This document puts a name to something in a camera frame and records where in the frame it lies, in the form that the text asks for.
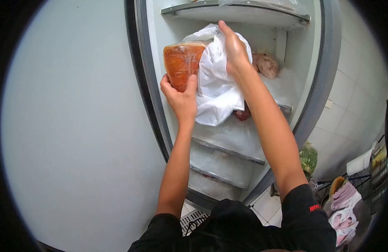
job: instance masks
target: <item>hand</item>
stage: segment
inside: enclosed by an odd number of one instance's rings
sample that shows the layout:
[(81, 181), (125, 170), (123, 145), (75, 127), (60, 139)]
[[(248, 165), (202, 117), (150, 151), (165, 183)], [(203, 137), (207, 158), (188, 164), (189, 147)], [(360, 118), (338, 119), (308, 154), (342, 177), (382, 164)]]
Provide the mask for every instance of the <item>hand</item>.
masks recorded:
[(239, 39), (237, 34), (227, 26), (227, 24), (220, 20), (219, 29), (223, 32), (226, 38), (225, 49), (227, 53), (226, 71), (228, 74), (236, 76), (240, 73), (240, 69), (250, 66), (248, 59), (246, 44)]
[(197, 76), (190, 75), (187, 80), (187, 87), (184, 93), (178, 92), (169, 83), (165, 74), (161, 80), (161, 90), (166, 96), (167, 102), (176, 114), (179, 127), (192, 128), (197, 116), (197, 101), (195, 98), (197, 90)]

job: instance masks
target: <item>freezer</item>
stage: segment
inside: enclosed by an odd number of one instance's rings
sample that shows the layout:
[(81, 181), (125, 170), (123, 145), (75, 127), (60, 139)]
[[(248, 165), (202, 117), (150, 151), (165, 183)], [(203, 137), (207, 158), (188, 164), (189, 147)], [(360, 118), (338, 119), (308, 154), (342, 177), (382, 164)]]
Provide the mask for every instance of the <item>freezer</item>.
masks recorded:
[[(133, 1), (127, 31), (141, 95), (167, 160), (177, 120), (159, 89), (163, 48), (209, 23), (224, 20), (250, 44), (279, 63), (280, 80), (263, 77), (302, 147), (327, 101), (338, 65), (341, 24), (337, 1)], [(249, 204), (274, 182), (254, 122), (233, 115), (212, 127), (194, 127), (187, 200), (209, 210), (228, 198)]]

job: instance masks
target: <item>t-shirt sleeve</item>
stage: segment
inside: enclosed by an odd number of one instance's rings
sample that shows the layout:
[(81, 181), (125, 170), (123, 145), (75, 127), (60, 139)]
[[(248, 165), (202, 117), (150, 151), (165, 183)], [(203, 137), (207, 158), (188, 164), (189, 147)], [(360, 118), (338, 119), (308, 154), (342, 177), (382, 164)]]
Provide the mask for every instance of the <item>t-shirt sleeve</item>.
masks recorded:
[(172, 214), (157, 214), (149, 223), (141, 238), (131, 244), (128, 252), (157, 251), (170, 248), (172, 243), (182, 237), (180, 220)]
[(282, 229), (286, 229), (292, 242), (307, 252), (336, 248), (336, 232), (308, 184), (292, 189), (283, 199)]

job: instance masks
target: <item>raw meat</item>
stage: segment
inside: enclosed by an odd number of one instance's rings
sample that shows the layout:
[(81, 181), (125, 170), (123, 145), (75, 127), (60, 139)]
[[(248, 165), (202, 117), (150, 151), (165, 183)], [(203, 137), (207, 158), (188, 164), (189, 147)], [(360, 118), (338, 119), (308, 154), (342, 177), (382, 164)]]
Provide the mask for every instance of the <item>raw meat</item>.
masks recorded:
[(259, 70), (258, 70), (258, 66), (257, 66), (257, 60), (258, 60), (258, 57), (259, 57), (259, 54), (258, 53), (254, 53), (254, 52), (252, 52), (251, 53), (251, 56), (252, 56), (252, 58), (253, 58), (253, 67), (254, 67), (254, 69), (256, 69), (256, 71), (257, 72), (259, 72)]
[(179, 92), (186, 90), (188, 76), (197, 74), (206, 42), (184, 42), (166, 46), (163, 60), (171, 85)]
[(235, 111), (234, 111), (234, 114), (235, 114), (235, 116), (236, 116), (240, 121), (245, 121), (245, 120), (247, 120), (247, 119), (251, 116), (250, 109), (248, 108), (246, 102), (244, 102), (244, 111), (235, 110)]
[(278, 74), (278, 62), (268, 54), (258, 54), (256, 65), (258, 70), (267, 78), (273, 79)]

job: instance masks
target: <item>tiled floor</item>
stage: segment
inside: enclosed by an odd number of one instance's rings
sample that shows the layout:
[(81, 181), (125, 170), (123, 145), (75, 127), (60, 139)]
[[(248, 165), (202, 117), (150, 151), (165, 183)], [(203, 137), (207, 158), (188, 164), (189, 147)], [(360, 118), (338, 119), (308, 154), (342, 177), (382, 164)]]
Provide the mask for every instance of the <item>tiled floor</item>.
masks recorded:
[[(270, 196), (270, 188), (263, 192), (251, 205), (254, 205), (251, 209), (264, 226), (272, 225), (281, 227), (281, 201), (278, 196)], [(184, 203), (183, 209), (181, 210), (181, 217), (194, 210), (194, 207)]]

